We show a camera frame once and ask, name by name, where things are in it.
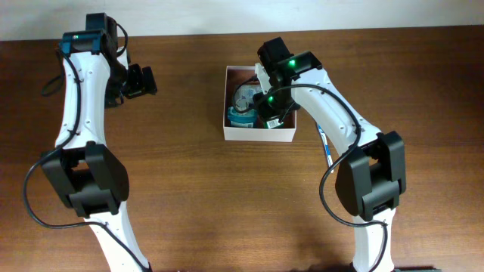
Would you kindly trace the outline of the green white soap bar pack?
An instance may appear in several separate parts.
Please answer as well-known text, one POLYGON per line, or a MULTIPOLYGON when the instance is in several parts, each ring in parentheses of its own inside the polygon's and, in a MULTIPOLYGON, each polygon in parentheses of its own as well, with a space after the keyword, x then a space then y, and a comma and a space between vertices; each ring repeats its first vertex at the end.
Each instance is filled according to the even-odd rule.
POLYGON ((268 120, 266 123, 265 123, 265 127, 267 129, 274 129, 274 128, 280 128, 281 126, 284 125, 284 122, 281 121, 280 119, 276 118, 276 119, 271 119, 271 120, 268 120))

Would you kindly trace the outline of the clear pump soap bottle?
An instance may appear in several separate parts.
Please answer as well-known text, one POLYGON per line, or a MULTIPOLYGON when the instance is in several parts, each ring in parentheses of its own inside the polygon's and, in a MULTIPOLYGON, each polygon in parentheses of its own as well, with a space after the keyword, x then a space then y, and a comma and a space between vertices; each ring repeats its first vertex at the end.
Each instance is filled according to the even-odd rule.
POLYGON ((234 94, 234 106, 239 110, 246 110, 250 106, 254 105, 254 96, 261 93, 262 88, 260 85, 238 85, 234 94))

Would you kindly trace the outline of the teal mouthwash bottle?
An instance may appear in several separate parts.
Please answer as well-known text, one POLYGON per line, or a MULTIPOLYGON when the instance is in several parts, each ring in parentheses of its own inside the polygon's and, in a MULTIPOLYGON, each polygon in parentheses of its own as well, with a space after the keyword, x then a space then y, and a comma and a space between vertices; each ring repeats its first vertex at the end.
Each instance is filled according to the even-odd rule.
POLYGON ((234 107, 229 107, 227 117, 231 127, 254 128, 258 119, 258 113, 256 110, 238 113, 234 107))

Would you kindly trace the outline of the blue white toothbrush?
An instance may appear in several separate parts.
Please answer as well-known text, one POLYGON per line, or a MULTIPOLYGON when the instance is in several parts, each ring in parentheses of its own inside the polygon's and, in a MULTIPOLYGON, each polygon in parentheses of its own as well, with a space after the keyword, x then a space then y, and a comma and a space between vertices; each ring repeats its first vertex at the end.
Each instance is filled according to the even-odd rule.
POLYGON ((323 144, 323 147, 324 147, 324 152, 325 152, 325 156, 326 156, 326 159, 327 159, 327 165, 330 168, 333 165, 333 160, 332 160, 332 156, 331 156, 331 153, 330 153, 330 147, 329 147, 329 143, 328 143, 328 140, 327 140, 327 135, 325 134, 324 130, 322 129, 322 127, 319 124, 317 124, 317 129, 318 129, 318 132, 320 134, 321 141, 322 141, 322 144, 323 144))

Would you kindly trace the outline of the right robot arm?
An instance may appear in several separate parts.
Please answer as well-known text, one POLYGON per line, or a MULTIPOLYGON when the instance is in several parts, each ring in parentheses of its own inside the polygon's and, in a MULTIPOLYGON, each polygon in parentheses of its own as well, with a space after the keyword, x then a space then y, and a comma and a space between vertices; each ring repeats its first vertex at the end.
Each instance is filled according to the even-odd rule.
POLYGON ((258 49, 256 75, 263 95, 255 108, 278 116, 304 109, 338 153, 323 174, 318 194, 324 210, 355 231, 354 271, 394 271, 391 227, 406 191, 405 144, 383 133, 338 92, 310 51, 292 54, 280 37, 258 49))

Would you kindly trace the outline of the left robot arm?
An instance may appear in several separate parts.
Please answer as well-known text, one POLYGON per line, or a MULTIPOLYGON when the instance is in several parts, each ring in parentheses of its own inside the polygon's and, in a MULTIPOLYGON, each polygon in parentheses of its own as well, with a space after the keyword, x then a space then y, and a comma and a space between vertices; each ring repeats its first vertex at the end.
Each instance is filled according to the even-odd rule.
POLYGON ((145 94, 156 94, 152 69, 132 63, 126 31, 105 13, 87 14, 83 31, 63 34, 56 49, 59 76, 42 89, 47 97, 63 88, 64 113, 54 149, 36 163, 61 202, 89 226, 112 271, 150 271, 127 212, 129 177, 108 149, 104 111, 145 94))

